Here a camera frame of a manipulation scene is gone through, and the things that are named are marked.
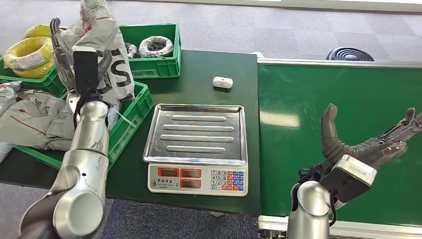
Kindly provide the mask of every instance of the small white object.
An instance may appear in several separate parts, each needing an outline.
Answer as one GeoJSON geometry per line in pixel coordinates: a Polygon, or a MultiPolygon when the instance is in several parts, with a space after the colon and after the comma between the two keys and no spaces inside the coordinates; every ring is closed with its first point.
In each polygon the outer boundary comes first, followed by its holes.
{"type": "Polygon", "coordinates": [[[265,58],[264,55],[262,55],[262,53],[259,52],[259,51],[254,51],[251,54],[256,55],[256,58],[258,58],[258,59],[259,58],[265,58]]]}
{"type": "Polygon", "coordinates": [[[216,76],[212,81],[212,85],[219,88],[230,89],[233,86],[233,80],[230,78],[216,76]]]}
{"type": "Polygon", "coordinates": [[[213,215],[214,217],[219,217],[219,216],[224,215],[224,213],[218,213],[218,212],[210,212],[210,213],[211,213],[211,215],[213,215]]]}

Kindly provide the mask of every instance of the scale keypad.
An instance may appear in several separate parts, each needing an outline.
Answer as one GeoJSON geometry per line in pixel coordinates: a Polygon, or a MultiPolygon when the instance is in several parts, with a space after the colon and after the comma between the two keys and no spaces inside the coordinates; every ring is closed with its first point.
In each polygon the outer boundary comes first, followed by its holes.
{"type": "Polygon", "coordinates": [[[211,190],[243,191],[245,183],[244,171],[211,170],[211,190]]]}

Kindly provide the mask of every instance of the stainless steel tray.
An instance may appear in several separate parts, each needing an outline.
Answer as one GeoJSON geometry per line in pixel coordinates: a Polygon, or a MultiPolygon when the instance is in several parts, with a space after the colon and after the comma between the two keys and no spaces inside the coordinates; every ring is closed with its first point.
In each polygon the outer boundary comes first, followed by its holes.
{"type": "Polygon", "coordinates": [[[244,108],[157,105],[143,159],[161,163],[245,164],[244,108]]]}

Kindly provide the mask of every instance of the digital scale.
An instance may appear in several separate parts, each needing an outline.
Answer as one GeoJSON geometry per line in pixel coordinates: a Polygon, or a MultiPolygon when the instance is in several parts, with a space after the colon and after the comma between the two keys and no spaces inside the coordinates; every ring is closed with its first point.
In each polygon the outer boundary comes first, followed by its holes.
{"type": "Polygon", "coordinates": [[[245,196],[244,108],[157,105],[143,159],[153,193],[245,196]]]}

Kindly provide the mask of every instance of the white plastic bag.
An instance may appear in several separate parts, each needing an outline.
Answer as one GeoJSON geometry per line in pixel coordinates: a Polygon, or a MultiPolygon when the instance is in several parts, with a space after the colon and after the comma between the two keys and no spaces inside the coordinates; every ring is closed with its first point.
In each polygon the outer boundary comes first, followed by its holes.
{"type": "Polygon", "coordinates": [[[120,105],[111,105],[110,108],[108,109],[107,120],[108,120],[109,131],[117,123],[120,109],[121,109],[120,105]]]}
{"type": "Polygon", "coordinates": [[[66,151],[73,129],[66,102],[43,91],[20,93],[0,110],[0,141],[66,151]]]}
{"type": "Polygon", "coordinates": [[[73,46],[93,47],[101,61],[105,49],[111,50],[113,59],[98,91],[103,100],[118,104],[119,100],[133,100],[133,76],[130,71],[127,50],[119,26],[108,9],[105,0],[81,0],[81,20],[61,35],[69,49],[73,46]]]}
{"type": "MultiPolygon", "coordinates": [[[[0,85],[0,110],[9,99],[17,94],[17,91],[20,89],[20,83],[22,83],[22,81],[14,81],[0,85]]],[[[0,141],[0,163],[3,162],[12,148],[13,144],[0,141]]]]}

